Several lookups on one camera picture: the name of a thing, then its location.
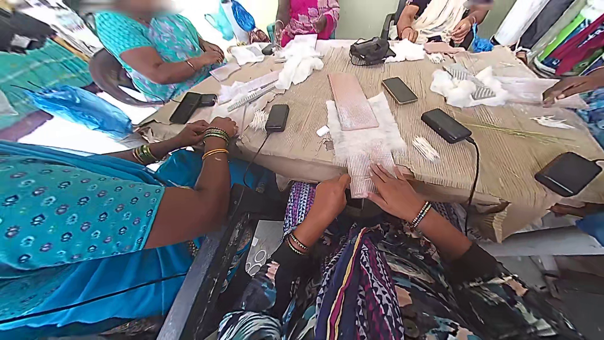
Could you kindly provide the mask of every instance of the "black pouch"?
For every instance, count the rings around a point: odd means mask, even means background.
[[[356,66],[383,64],[388,56],[395,56],[386,39],[375,37],[355,42],[350,46],[350,62]]]

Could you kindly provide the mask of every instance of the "smartphone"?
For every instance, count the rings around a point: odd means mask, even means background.
[[[409,104],[417,101],[415,93],[399,77],[383,80],[382,84],[399,104]]]
[[[273,105],[271,108],[271,112],[268,114],[268,120],[266,121],[266,132],[283,132],[285,130],[285,123],[288,121],[288,115],[289,105]]]
[[[595,162],[565,152],[537,172],[535,180],[562,197],[570,197],[580,193],[601,171]]]
[[[187,92],[176,110],[174,110],[170,121],[174,124],[186,124],[199,106],[201,97],[201,93]]]
[[[441,109],[434,109],[422,114],[422,121],[430,126],[449,144],[455,144],[472,135],[472,131],[460,124]]]

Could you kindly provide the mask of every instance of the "blue sari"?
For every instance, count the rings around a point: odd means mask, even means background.
[[[156,190],[161,190],[161,193],[163,193],[163,187],[173,186],[173,183],[184,185],[194,183],[193,178],[199,175],[202,165],[199,155],[184,150],[174,153],[158,172],[116,157],[83,156],[12,142],[0,141],[0,154],[47,160],[55,165],[93,172],[111,177],[116,181],[119,179],[144,183],[154,186],[157,188]],[[245,169],[246,164],[238,160],[230,161],[231,173],[234,174],[233,183],[243,182],[239,174],[243,173],[242,169]],[[265,169],[258,166],[252,166],[251,169],[252,171],[248,174],[248,183],[260,185],[268,178],[269,172]],[[162,173],[175,176],[165,178],[161,177]],[[0,222],[0,227],[3,227],[2,232],[4,233],[6,226]],[[199,239],[195,243],[200,245],[201,241]],[[18,267],[9,261],[3,261],[1,252],[2,249],[0,249],[0,319],[63,307],[149,281],[186,273],[193,260],[187,244],[181,243],[27,270],[26,267]],[[72,322],[93,324],[111,318],[135,319],[165,315],[183,280],[183,277],[174,278],[63,312],[0,324],[0,335],[2,330],[22,326],[54,325],[61,327]]]

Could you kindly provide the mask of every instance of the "table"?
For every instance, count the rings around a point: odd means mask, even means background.
[[[327,123],[325,101],[333,100],[327,74],[335,71],[354,73],[368,98],[383,91],[383,79],[398,76],[417,94],[419,100],[408,105],[398,105],[388,96],[401,136],[408,145],[406,153],[395,154],[394,160],[397,165],[409,170],[408,173],[414,177],[411,184],[426,199],[458,203],[466,201],[474,179],[476,159],[472,145],[465,142],[449,145],[421,122],[420,116],[425,111],[441,108],[461,123],[490,123],[569,140],[568,143],[545,144],[539,140],[487,128],[469,127],[481,151],[480,177],[474,197],[477,211],[481,215],[473,223],[483,235],[500,242],[533,220],[541,218],[549,207],[558,202],[604,203],[604,176],[596,178],[570,201],[545,189],[533,178],[536,172],[563,152],[573,151],[588,159],[604,158],[604,152],[591,137],[586,125],[572,111],[515,104],[497,107],[480,105],[465,109],[449,106],[441,95],[429,90],[432,73],[443,64],[432,64],[426,58],[414,62],[356,67],[350,63],[348,50],[345,48],[352,42],[319,41],[317,50],[325,54],[324,68],[315,71],[305,82],[292,86],[267,105],[266,110],[270,110],[273,104],[288,104],[288,125],[284,132],[268,139],[256,158],[256,163],[287,178],[302,181],[318,182],[345,173],[345,168],[332,162],[334,153],[333,147],[330,147],[330,136],[318,137],[316,134]],[[445,63],[453,62],[463,63],[474,72],[490,65],[496,76],[535,77],[504,47],[496,47],[487,53],[458,53],[455,60],[447,60]],[[223,84],[230,85],[235,80],[249,81],[281,67],[273,59],[267,58],[262,63],[244,66]],[[217,94],[220,83],[208,78],[191,90]],[[180,130],[181,127],[166,125],[176,106],[175,103],[169,103],[142,123],[150,130],[148,136],[153,141],[171,137]],[[554,114],[557,118],[567,119],[567,123],[575,126],[575,129],[548,128],[529,119]],[[195,119],[201,119],[202,116],[200,113]],[[432,164],[413,149],[411,142],[415,136],[427,139],[440,153],[442,162]],[[258,150],[264,137],[263,132],[245,129],[237,143],[243,156],[249,159]]]

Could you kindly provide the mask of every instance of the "pink dress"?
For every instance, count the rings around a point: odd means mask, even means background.
[[[312,24],[319,20],[321,15],[327,19],[327,25],[323,31],[318,33],[318,39],[327,40],[338,23],[338,0],[291,0],[290,19],[283,30],[281,46],[287,45],[296,35],[317,33]]]

